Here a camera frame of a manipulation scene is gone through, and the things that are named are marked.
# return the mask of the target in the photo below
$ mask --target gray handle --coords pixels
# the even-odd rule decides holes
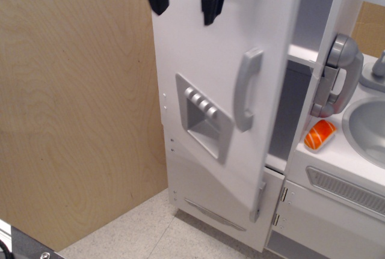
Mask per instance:
[[[250,130],[253,125],[253,114],[246,108],[246,94],[248,83],[253,75],[258,73],[262,63],[263,51],[253,48],[247,51],[242,58],[242,63],[236,78],[234,91],[234,120],[241,132]]]

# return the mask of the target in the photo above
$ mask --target vent grille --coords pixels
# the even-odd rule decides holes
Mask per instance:
[[[306,172],[314,187],[385,216],[385,197],[313,167]]]

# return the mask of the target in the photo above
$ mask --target toy kitchen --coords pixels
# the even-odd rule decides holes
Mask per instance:
[[[385,258],[385,53],[362,1],[149,0],[170,202],[288,259]]]

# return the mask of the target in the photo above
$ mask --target sink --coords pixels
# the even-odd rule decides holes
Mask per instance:
[[[342,129],[358,154],[385,168],[385,99],[362,99],[350,105]]]

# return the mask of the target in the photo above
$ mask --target plywood wall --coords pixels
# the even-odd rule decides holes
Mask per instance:
[[[385,7],[364,2],[352,37],[363,53],[379,57],[385,50]]]
[[[167,187],[146,0],[0,0],[0,218],[56,250]]]

